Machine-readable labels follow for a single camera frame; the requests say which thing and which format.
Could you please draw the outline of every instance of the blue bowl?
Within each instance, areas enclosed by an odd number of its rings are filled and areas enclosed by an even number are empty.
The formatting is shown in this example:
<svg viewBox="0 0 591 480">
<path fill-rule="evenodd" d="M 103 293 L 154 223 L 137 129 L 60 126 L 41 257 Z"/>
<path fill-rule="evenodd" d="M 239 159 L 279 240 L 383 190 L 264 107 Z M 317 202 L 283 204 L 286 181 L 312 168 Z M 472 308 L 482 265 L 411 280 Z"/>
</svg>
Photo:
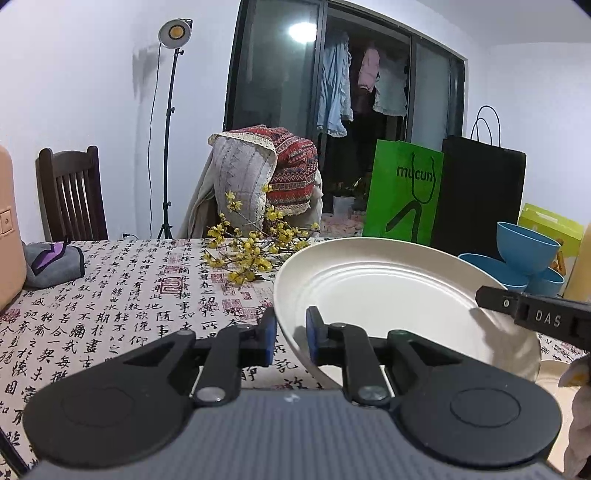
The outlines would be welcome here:
<svg viewBox="0 0 591 480">
<path fill-rule="evenodd" d="M 522 292 L 530 281 L 528 277 L 512 270 L 506 263 L 491 257 L 478 254 L 462 254 L 458 258 L 484 270 L 508 290 Z"/>
<path fill-rule="evenodd" d="M 535 295 L 555 297 L 558 295 L 563 284 L 564 277 L 556 270 L 552 270 L 548 267 L 542 273 L 530 278 L 530 283 L 527 285 L 525 291 Z"/>
<path fill-rule="evenodd" d="M 529 228 L 498 222 L 496 247 L 513 270 L 524 275 L 537 275 L 550 265 L 560 244 Z"/>
</svg>

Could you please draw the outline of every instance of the dark brown chair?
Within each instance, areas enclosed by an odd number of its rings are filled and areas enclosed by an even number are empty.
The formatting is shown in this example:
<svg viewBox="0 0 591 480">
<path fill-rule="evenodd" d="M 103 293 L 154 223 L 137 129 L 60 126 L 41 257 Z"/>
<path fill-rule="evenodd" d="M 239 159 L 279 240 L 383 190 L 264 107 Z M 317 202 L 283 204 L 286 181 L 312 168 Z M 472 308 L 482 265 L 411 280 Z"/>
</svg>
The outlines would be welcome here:
<svg viewBox="0 0 591 480">
<path fill-rule="evenodd" d="M 54 242 L 108 240 L 100 192 L 99 149 L 39 153 L 39 176 Z"/>
</svg>

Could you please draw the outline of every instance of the black paper bag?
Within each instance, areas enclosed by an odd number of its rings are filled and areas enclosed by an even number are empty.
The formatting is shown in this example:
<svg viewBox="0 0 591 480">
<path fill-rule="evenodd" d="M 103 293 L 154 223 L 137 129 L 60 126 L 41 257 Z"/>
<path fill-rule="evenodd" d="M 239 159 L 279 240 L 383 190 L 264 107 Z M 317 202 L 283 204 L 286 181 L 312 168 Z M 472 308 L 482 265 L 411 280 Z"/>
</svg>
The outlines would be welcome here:
<svg viewBox="0 0 591 480">
<path fill-rule="evenodd" d="M 496 223 L 517 223 L 525 154 L 463 137 L 443 140 L 443 172 L 431 247 L 501 259 Z"/>
</svg>

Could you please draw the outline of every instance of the green box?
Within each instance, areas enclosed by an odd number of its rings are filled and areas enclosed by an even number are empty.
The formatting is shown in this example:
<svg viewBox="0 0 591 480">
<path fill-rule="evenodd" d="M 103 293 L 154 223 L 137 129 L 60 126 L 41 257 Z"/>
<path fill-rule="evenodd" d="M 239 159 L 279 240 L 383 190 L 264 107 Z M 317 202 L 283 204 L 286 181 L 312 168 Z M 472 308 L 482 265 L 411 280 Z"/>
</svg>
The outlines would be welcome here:
<svg viewBox="0 0 591 480">
<path fill-rule="evenodd" d="M 550 267 L 564 277 L 564 285 L 560 290 L 562 295 L 579 254 L 583 225 L 530 203 L 524 205 L 517 224 L 549 236 L 561 244 Z"/>
<path fill-rule="evenodd" d="M 429 245 L 442 168 L 441 152 L 378 140 L 363 236 Z"/>
</svg>

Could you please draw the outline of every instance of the gray and purple cloth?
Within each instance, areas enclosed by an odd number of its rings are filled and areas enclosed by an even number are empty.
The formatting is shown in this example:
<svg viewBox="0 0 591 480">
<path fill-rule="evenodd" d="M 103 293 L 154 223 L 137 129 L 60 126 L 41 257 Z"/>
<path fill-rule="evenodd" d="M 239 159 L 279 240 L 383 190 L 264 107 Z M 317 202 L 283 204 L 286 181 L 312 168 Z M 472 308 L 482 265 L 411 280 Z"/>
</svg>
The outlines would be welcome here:
<svg viewBox="0 0 591 480">
<path fill-rule="evenodd" d="M 23 245 L 29 288 L 49 288 L 84 276 L 84 254 L 69 241 Z"/>
</svg>

